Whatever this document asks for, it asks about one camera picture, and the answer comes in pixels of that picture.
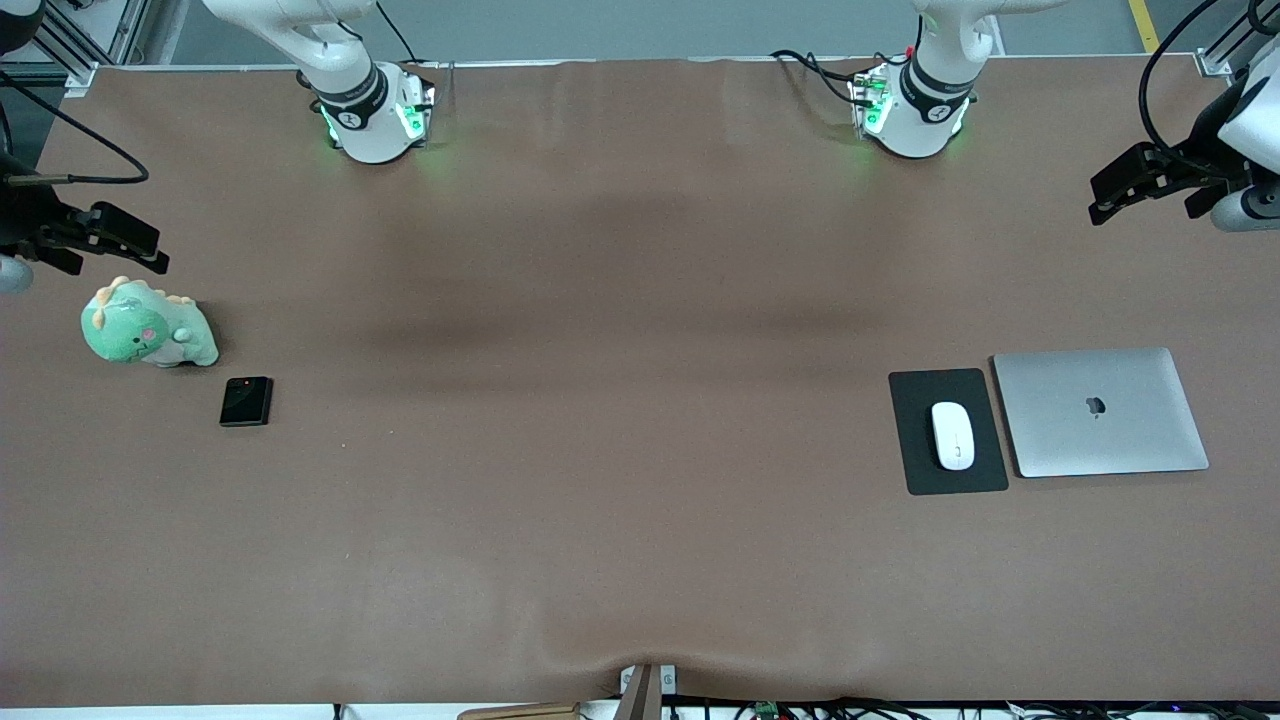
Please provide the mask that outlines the white computer mouse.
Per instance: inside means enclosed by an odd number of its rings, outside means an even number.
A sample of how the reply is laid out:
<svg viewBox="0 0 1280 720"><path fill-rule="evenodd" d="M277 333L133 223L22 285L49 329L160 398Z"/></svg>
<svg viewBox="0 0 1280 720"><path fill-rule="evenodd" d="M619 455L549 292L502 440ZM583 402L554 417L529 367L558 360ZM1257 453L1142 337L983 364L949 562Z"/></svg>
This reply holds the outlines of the white computer mouse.
<svg viewBox="0 0 1280 720"><path fill-rule="evenodd" d="M946 471L966 471L977 459L977 442L968 410L954 401L933 404L931 428L938 465Z"/></svg>

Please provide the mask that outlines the brown table cover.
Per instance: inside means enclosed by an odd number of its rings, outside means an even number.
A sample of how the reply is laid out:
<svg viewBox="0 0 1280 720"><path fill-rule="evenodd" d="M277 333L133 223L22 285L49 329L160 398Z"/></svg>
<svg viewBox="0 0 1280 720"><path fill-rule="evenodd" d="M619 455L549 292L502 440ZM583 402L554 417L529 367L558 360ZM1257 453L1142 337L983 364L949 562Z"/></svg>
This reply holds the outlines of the brown table cover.
<svg viewBox="0 0 1280 720"><path fill-rule="evenodd" d="M436 70L329 149L289 72L67 102L220 361L96 357L137 266L0 299L0 708L690 694L1280 700L1280 233L1093 227L1139 58L989 64L904 161L792 63ZM916 497L888 375L1170 348L1198 473ZM269 423L219 425L230 378Z"/></svg>

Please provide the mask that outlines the aluminium frame post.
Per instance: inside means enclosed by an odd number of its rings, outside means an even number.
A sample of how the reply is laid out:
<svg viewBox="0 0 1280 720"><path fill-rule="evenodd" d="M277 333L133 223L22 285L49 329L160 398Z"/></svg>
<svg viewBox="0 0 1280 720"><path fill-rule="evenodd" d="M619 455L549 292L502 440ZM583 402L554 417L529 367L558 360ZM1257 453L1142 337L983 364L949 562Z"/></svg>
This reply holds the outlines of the aluminium frame post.
<svg viewBox="0 0 1280 720"><path fill-rule="evenodd" d="M148 0L0 0L0 72L27 85L84 92L120 65Z"/></svg>
<svg viewBox="0 0 1280 720"><path fill-rule="evenodd" d="M1202 18L1210 23L1210 38L1197 45L1196 55L1206 77L1231 76L1277 36L1258 32L1251 8L1263 26L1280 31L1280 0L1219 0Z"/></svg>

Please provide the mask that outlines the brown wooden board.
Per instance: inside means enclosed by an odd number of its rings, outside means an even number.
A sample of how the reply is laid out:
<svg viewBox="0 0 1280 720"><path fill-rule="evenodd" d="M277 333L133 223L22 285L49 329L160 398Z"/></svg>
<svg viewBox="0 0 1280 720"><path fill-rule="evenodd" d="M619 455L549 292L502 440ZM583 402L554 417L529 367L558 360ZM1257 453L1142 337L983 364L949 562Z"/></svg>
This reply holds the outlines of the brown wooden board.
<svg viewBox="0 0 1280 720"><path fill-rule="evenodd" d="M456 720L582 720L581 703L511 705L489 708L468 708Z"/></svg>

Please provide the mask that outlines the silver closed laptop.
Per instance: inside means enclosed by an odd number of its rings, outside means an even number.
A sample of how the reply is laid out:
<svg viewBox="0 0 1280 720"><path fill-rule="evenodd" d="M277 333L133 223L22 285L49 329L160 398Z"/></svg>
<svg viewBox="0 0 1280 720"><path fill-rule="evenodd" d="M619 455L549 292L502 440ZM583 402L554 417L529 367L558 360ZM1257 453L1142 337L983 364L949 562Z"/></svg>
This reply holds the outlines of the silver closed laptop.
<svg viewBox="0 0 1280 720"><path fill-rule="evenodd" d="M992 364L1020 477L1210 465L1169 348L997 354Z"/></svg>

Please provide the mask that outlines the black mouse pad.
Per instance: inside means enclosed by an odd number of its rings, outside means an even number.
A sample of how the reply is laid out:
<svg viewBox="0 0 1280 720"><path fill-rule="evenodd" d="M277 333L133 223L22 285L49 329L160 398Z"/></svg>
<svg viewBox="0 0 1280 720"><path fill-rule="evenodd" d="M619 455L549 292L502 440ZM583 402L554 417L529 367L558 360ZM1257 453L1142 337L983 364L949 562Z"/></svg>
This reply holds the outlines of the black mouse pad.
<svg viewBox="0 0 1280 720"><path fill-rule="evenodd" d="M1009 488L986 374L978 368L893 372L888 375L902 469L913 496L973 495ZM960 405L975 441L975 459L950 470L940 461L932 407Z"/></svg>

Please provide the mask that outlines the black phone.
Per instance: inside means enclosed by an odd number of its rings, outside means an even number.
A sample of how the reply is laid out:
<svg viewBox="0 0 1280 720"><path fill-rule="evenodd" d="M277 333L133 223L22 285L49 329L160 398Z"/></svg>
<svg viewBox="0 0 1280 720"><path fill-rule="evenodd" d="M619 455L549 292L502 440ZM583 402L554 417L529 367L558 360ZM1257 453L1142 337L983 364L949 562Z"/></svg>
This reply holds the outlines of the black phone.
<svg viewBox="0 0 1280 720"><path fill-rule="evenodd" d="M274 379L265 375L230 378L224 389L219 425L264 427L269 423Z"/></svg>

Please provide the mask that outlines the green dinosaur plush toy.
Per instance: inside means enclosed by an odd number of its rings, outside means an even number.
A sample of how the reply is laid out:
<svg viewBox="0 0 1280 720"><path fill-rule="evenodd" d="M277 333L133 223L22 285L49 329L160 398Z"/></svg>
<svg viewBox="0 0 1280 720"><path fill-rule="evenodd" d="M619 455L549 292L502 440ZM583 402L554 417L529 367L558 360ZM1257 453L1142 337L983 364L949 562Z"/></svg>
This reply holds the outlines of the green dinosaur plush toy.
<svg viewBox="0 0 1280 720"><path fill-rule="evenodd" d="M220 359L209 319L187 296L119 275L99 288L79 316L88 347L115 364L169 369L211 366Z"/></svg>

